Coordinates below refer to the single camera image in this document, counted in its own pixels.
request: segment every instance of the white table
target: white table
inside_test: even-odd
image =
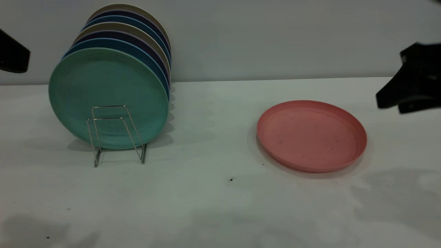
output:
[[[0,86],[0,248],[440,247],[441,110],[378,110],[389,79],[174,83],[146,164],[114,151],[98,168],[47,86]],[[260,115],[299,99],[360,120],[359,164],[306,174],[262,152]]]

